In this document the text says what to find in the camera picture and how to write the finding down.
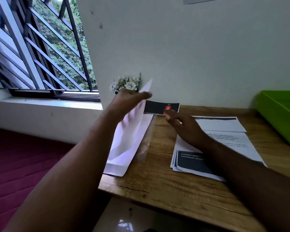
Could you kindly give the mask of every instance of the red bedsheet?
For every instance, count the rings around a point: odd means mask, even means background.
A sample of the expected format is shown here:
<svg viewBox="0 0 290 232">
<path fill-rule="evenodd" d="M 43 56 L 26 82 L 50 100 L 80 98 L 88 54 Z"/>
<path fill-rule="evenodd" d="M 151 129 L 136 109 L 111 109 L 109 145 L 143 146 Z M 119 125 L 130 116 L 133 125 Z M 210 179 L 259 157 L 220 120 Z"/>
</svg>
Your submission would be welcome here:
<svg viewBox="0 0 290 232">
<path fill-rule="evenodd" d="M 34 186 L 72 147 L 0 129 L 0 231 Z"/>
</svg>

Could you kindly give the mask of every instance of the wooden desk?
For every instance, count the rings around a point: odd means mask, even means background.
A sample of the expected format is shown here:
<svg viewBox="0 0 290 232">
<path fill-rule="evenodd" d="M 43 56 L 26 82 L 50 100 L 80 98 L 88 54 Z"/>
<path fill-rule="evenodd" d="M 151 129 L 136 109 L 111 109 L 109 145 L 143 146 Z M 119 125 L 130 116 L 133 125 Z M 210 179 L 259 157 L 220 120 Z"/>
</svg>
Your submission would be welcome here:
<svg viewBox="0 0 290 232">
<path fill-rule="evenodd" d="M 253 109 L 181 106 L 180 113 L 237 116 L 269 168 L 290 177 L 290 145 Z M 158 116 L 144 163 L 134 158 L 124 177 L 103 175 L 99 189 L 233 231 L 265 231 L 220 181 L 170 168 L 176 133 Z"/>
</svg>

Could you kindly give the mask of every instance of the plastic tray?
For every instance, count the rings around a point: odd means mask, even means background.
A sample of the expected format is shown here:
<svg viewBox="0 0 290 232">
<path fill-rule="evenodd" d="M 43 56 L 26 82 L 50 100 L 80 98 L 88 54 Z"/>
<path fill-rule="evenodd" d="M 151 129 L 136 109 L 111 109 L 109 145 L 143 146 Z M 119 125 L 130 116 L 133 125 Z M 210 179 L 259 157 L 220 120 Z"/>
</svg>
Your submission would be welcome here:
<svg viewBox="0 0 290 232">
<path fill-rule="evenodd" d="M 290 91 L 261 91 L 256 109 L 290 143 Z"/>
</svg>

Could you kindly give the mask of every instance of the window sill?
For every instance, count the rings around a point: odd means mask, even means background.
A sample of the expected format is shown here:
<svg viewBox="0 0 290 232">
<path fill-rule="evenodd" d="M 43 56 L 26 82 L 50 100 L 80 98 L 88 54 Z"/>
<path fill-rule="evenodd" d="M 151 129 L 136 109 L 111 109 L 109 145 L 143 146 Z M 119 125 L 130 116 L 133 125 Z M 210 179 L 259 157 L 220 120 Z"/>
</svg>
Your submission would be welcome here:
<svg viewBox="0 0 290 232">
<path fill-rule="evenodd" d="M 39 99 L 39 98 L 17 98 L 17 97 L 6 98 L 1 100 L 0 102 L 103 110 L 102 104 L 100 102 L 81 102 L 81 101 Z"/>
</svg>

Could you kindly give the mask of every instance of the floor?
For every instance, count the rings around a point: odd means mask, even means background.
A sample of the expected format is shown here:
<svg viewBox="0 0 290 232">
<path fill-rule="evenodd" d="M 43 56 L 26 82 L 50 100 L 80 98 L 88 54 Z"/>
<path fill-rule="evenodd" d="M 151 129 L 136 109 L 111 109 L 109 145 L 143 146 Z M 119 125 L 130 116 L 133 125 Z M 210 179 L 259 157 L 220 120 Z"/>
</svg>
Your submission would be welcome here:
<svg viewBox="0 0 290 232">
<path fill-rule="evenodd" d="M 204 223 L 175 218 L 112 197 L 92 232 L 143 232 L 147 229 L 154 229 L 157 232 L 225 231 L 208 228 Z"/>
</svg>

